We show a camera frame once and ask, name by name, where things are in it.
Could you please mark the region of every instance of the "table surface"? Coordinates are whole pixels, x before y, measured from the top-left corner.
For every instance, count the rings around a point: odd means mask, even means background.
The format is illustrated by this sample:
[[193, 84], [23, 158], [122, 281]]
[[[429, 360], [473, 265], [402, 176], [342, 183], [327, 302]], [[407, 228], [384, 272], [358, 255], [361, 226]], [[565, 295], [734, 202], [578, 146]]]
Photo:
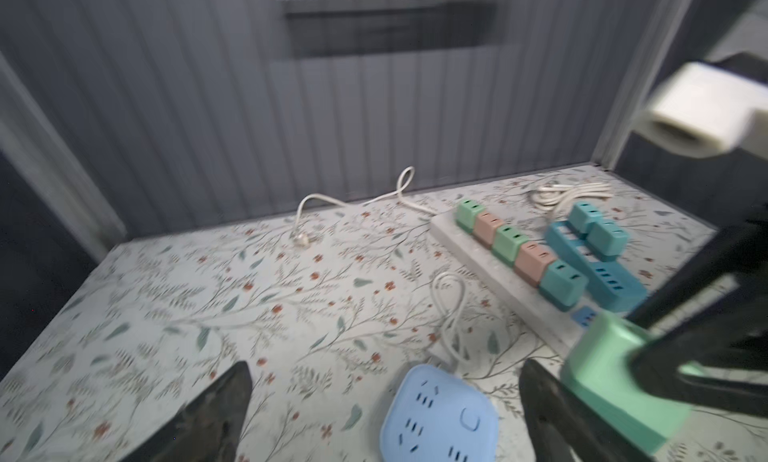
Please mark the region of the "table surface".
[[[630, 232], [621, 261], [649, 289], [712, 233], [591, 166], [408, 198], [439, 211], [474, 198], [541, 239], [525, 193], [555, 180], [612, 185], [596, 203]], [[437, 338], [429, 282], [445, 270], [468, 280], [466, 380], [498, 411], [497, 460], [533, 460], [518, 373], [526, 358], [562, 360], [437, 244], [428, 217], [387, 200], [305, 221], [318, 237], [307, 249], [282, 217], [114, 248], [0, 383], [0, 460], [119, 460], [241, 359], [254, 392], [239, 462], [380, 460], [398, 382]], [[696, 408], [658, 458], [768, 460], [766, 436], [765, 420]]]

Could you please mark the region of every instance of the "power button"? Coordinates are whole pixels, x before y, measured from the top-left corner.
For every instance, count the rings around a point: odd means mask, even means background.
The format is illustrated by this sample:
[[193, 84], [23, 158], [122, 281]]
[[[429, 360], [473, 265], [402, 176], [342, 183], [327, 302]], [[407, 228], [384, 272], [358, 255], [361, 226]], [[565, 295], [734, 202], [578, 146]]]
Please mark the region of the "power button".
[[461, 422], [462, 426], [470, 432], [474, 432], [478, 429], [478, 427], [480, 427], [480, 417], [477, 415], [477, 412], [475, 412], [473, 409], [470, 409], [469, 407], [466, 407], [464, 410], [462, 410], [462, 416], [458, 419], [458, 421]]

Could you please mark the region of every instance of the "coiled white cable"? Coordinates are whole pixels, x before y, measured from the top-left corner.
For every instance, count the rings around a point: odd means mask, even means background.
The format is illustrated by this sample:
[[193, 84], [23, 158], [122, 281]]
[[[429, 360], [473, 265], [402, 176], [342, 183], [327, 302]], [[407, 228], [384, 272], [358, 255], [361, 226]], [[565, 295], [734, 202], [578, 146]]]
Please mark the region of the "coiled white cable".
[[533, 204], [536, 208], [548, 212], [547, 218], [549, 220], [556, 219], [560, 211], [570, 207], [576, 198], [593, 197], [605, 199], [614, 196], [610, 193], [610, 185], [605, 182], [592, 182], [574, 186], [553, 184], [537, 187], [530, 193]]
[[[438, 290], [438, 286], [444, 278], [452, 278], [458, 283], [458, 304], [456, 304], [456, 308], [452, 311], [449, 311], [446, 308], [446, 304], [443, 302], [440, 291]], [[456, 363], [468, 360], [468, 352], [464, 349], [464, 335], [458, 326], [468, 300], [468, 297], [466, 296], [467, 283], [464, 280], [464, 277], [456, 272], [441, 272], [432, 280], [432, 284], [429, 286], [429, 291], [432, 294], [432, 300], [435, 301], [438, 310], [446, 317], [446, 320], [440, 326], [440, 338], [442, 339], [443, 345], [450, 355], [454, 357]]]
[[[400, 201], [400, 203], [403, 204], [404, 206], [415, 208], [416, 210], [426, 212], [429, 215], [436, 216], [437, 215], [436, 210], [433, 210], [429, 207], [420, 206], [419, 204], [409, 202], [408, 200], [405, 200], [403, 198], [402, 192], [406, 190], [408, 185], [411, 183], [411, 180], [413, 180], [414, 173], [416, 173], [416, 169], [414, 169], [413, 166], [407, 167], [405, 170], [400, 172], [400, 177], [397, 178], [397, 185], [395, 190], [393, 190], [392, 192], [386, 193], [382, 196], [378, 196], [377, 198], [372, 198], [366, 202], [363, 202], [360, 205], [367, 206], [372, 202], [377, 202], [387, 197], [397, 196], [398, 201]], [[403, 179], [405, 179], [406, 176], [408, 176], [408, 180], [403, 182]], [[350, 207], [352, 205], [346, 202], [342, 202], [338, 198], [325, 196], [323, 194], [309, 194], [307, 197], [304, 197], [302, 201], [299, 203], [299, 207], [296, 209], [296, 220], [293, 223], [293, 230], [291, 231], [291, 237], [294, 243], [303, 247], [309, 246], [312, 240], [310, 239], [310, 236], [306, 232], [297, 233], [297, 231], [299, 230], [299, 222], [301, 220], [301, 213], [302, 213], [302, 210], [304, 209], [304, 204], [306, 203], [306, 201], [311, 200], [312, 198], [316, 198], [324, 202], [335, 204], [340, 207]]]

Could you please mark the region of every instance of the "dark panel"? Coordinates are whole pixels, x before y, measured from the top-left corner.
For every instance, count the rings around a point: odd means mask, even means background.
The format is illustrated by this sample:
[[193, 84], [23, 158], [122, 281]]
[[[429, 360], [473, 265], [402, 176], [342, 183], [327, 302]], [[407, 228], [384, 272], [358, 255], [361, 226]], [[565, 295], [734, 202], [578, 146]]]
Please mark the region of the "dark panel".
[[0, 155], [0, 378], [95, 267]]
[[0, 0], [132, 236], [586, 160], [656, 0]]
[[[701, 58], [748, 2], [694, 0], [656, 83], [681, 64]], [[632, 134], [616, 173], [716, 226], [739, 220], [755, 203], [768, 202], [768, 162], [742, 150], [709, 159], [687, 159]]]

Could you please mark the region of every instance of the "red flower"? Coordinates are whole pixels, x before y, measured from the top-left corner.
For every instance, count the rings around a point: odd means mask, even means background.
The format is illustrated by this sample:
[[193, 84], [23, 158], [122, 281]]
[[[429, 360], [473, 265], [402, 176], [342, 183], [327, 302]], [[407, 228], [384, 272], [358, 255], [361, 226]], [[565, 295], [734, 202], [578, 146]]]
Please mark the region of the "red flower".
[[98, 427], [94, 429], [94, 440], [101, 439], [110, 427], [112, 427], [112, 425], [109, 422], [101, 422]]

